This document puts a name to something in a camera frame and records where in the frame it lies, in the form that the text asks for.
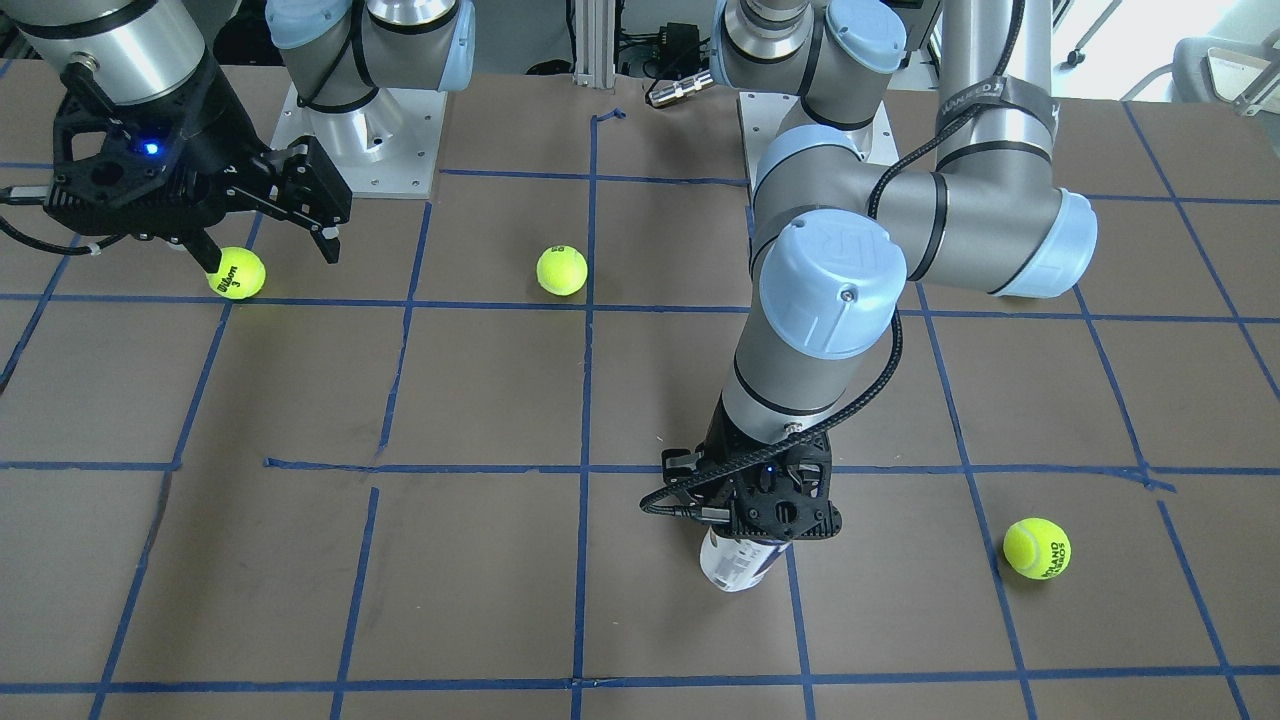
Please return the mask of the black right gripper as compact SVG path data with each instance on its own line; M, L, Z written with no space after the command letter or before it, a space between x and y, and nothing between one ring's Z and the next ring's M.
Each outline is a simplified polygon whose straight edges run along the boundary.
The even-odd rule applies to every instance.
M165 167L150 193L152 217L260 210L306 229L325 263L339 261L339 227L353 202L340 170L316 137L270 150L211 55L150 102L150 133ZM205 228L180 231L178 245L205 274L220 272L223 250Z

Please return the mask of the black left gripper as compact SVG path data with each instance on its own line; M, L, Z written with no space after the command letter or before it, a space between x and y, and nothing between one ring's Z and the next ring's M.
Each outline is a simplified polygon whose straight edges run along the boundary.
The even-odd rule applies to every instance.
M712 471L730 465L751 454L769 448L771 443L760 442L741 430L724 409L724 401L717 401L707 437L698 450L664 450L660 454L662 480L673 486L699 471ZM749 511L760 501L780 502L801 489L791 468L786 465L786 452L769 451L763 460L739 469L728 475L705 483L692 489L672 491L663 501L701 501L713 506L730 509L740 521L749 521Z

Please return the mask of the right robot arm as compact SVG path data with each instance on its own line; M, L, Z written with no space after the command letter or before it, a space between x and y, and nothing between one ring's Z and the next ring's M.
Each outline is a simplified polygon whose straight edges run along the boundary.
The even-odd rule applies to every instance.
M52 176L3 190L105 249L127 236L186 249L206 272L227 258L209 236L260 211L310 233L326 263L353 191L344 167L411 155L393 99L465 90L471 1L269 1L265 20L314 129L283 149L248 113L180 1L5 1L3 13L58 73Z

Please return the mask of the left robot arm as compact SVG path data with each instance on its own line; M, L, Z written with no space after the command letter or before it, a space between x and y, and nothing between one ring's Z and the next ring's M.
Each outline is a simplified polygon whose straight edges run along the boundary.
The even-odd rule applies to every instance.
M1053 181L1048 1L945 1L933 137L891 165L872 122L908 49L882 1L723 1L718 83L797 105L751 184L751 309L705 439L663 454L644 512L728 537L829 536L828 433L890 382L910 282L1052 299L1094 254Z

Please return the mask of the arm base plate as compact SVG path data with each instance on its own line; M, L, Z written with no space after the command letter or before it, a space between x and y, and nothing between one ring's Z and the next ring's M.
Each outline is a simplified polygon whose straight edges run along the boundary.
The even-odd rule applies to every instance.
M899 160L899 149L883 102L870 123L860 129L838 131L806 119L799 99L783 94L741 92L739 117L750 187L783 159L804 149L835 145L852 150L860 161L888 167Z
M383 88L367 105L333 114L298 106L289 87L271 145L316 137L357 199L429 199L449 99L433 90Z

